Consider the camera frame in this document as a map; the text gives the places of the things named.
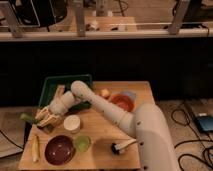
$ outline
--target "white object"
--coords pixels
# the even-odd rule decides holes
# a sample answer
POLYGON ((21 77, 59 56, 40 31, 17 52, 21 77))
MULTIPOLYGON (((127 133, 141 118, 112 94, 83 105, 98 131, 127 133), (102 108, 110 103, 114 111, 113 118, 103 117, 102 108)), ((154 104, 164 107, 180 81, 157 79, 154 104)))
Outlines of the white object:
POLYGON ((60 98, 56 98, 51 101, 49 105, 49 110, 50 113, 54 115, 64 115, 68 112, 68 109, 65 107, 60 98))
POLYGON ((75 98, 71 91, 67 91, 61 97, 55 98, 49 105, 50 113, 55 115, 64 115, 68 109, 75 104, 75 98))
POLYGON ((73 104, 75 104, 75 98, 73 96, 73 94, 71 93, 71 91, 67 91, 66 93, 64 93, 61 97, 61 102, 64 104, 64 106, 69 109, 73 106, 73 104))
POLYGON ((86 99, 94 105, 102 114, 117 125, 121 130, 131 137, 135 136, 133 114, 123 110, 113 103, 96 95, 82 81, 75 81, 71 85, 71 91, 81 99, 86 99))
POLYGON ((136 137, 143 166, 141 171, 180 171, 168 125, 158 106, 142 104, 131 114, 95 95, 81 81, 73 82, 71 91, 89 101, 126 134, 136 137))
POLYGON ((142 166, 148 171, 180 171, 168 125, 158 106, 144 103, 136 110, 135 131, 142 166))
POLYGON ((127 27, 125 24, 118 24, 118 31, 126 31, 127 27))
POLYGON ((116 150, 122 150, 122 149, 126 148, 127 146, 135 143, 136 141, 137 141, 136 139, 126 140, 126 141, 124 141, 122 143, 116 144, 115 145, 115 149, 116 150))
POLYGON ((97 31, 99 29, 99 24, 96 20, 93 20, 91 23, 90 23, 90 30, 92 31, 97 31))
POLYGON ((70 115, 64 120, 64 128, 71 133, 77 133, 80 130, 81 121, 77 115, 70 115))

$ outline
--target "orange bowl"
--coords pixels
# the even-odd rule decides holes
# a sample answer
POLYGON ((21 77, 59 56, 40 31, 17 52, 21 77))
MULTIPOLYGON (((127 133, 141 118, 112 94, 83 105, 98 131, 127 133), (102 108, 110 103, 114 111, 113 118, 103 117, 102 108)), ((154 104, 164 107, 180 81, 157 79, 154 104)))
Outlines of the orange bowl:
POLYGON ((115 94, 110 98, 109 101, 128 112, 131 112, 134 108, 132 99, 124 94, 115 94))

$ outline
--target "small green bowl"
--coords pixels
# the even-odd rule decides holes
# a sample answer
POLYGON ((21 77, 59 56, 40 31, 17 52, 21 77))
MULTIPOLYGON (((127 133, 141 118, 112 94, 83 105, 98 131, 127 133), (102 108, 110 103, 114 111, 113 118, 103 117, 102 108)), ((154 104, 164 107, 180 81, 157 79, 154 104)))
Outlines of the small green bowl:
POLYGON ((80 135, 74 139, 74 147, 79 152, 85 152, 91 144, 90 138, 86 135, 80 135))

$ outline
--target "small white bowl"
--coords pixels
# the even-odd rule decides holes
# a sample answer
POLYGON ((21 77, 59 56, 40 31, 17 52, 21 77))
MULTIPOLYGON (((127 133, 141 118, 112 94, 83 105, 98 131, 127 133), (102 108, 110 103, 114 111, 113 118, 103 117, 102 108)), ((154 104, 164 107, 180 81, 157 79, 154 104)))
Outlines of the small white bowl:
POLYGON ((81 120, 77 115, 70 115, 64 120, 64 128, 71 133, 77 133, 80 130, 81 120))

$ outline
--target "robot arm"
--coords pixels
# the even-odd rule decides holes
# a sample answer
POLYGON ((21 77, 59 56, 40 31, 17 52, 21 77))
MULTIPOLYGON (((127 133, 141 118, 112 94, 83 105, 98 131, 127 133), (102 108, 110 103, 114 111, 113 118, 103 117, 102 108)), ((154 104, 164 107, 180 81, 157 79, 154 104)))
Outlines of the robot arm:
POLYGON ((49 109, 63 115, 76 98, 87 100, 122 131, 137 139, 141 170, 180 170, 165 117, 155 104, 144 103, 132 114, 96 95, 81 81, 72 83, 71 92, 61 97, 65 109, 59 101, 51 102, 49 109))

